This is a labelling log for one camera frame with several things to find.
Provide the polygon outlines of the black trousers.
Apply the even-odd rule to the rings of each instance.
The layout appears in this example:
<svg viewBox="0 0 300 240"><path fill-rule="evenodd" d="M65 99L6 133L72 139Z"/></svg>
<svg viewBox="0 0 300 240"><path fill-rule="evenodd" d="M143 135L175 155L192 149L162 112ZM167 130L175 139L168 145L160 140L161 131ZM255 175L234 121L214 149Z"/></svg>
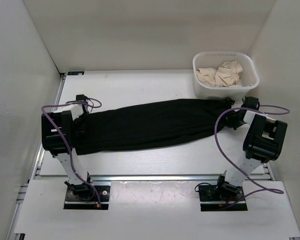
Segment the black trousers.
<svg viewBox="0 0 300 240"><path fill-rule="evenodd" d="M86 134L75 134L78 155L182 145L214 134L218 116L234 101L175 99L88 114Z"/></svg>

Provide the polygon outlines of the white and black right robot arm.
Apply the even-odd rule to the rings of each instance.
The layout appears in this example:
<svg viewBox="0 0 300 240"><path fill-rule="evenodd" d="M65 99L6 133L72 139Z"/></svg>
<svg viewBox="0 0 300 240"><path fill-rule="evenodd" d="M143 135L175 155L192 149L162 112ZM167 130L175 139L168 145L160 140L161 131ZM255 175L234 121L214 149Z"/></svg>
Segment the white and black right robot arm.
<svg viewBox="0 0 300 240"><path fill-rule="evenodd" d="M288 124L269 117L269 113L259 111L259 99L248 96L241 107L222 112L214 125L214 139L223 157L232 165L218 177L214 193L220 200L230 196L236 197L242 190L245 180L252 181L251 173L263 164L279 158L285 140ZM234 130L248 125L246 137L242 144L243 154L237 162L233 162L222 150L218 140L219 123L223 122Z"/></svg>

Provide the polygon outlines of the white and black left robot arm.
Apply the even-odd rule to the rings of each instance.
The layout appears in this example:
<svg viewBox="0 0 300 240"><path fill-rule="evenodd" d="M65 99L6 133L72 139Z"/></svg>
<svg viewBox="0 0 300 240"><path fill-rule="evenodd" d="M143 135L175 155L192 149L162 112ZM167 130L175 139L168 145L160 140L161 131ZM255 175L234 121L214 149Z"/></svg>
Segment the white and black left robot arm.
<svg viewBox="0 0 300 240"><path fill-rule="evenodd" d="M100 195L81 164L73 143L75 121L95 108L94 101L94 98L79 94L75 100L64 104L42 106L41 141L44 150L61 163L68 177L65 184L70 191L85 201L94 200L100 204Z"/></svg>

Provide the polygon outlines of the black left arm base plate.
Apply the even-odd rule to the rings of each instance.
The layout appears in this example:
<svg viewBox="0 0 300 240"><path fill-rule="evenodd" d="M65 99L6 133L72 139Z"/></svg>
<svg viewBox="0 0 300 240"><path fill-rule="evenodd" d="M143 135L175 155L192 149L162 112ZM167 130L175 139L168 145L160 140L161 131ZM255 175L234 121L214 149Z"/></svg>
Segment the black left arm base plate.
<svg viewBox="0 0 300 240"><path fill-rule="evenodd" d="M63 208L65 210L108 210L110 202L111 186L102 183L93 184L93 187L85 183L67 185Z"/></svg>

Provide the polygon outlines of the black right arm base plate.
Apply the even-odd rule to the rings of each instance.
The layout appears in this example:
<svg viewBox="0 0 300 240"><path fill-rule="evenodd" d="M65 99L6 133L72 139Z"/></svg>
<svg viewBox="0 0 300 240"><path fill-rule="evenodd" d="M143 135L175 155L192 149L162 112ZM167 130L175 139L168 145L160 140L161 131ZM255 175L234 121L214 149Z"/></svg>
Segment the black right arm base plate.
<svg viewBox="0 0 300 240"><path fill-rule="evenodd" d="M216 185L202 182L194 187L194 191L199 195L201 212L241 212L248 210L246 200L243 199L239 201L239 199L244 196L242 188L236 196L232 196L227 193L221 193L216 188Z"/></svg>

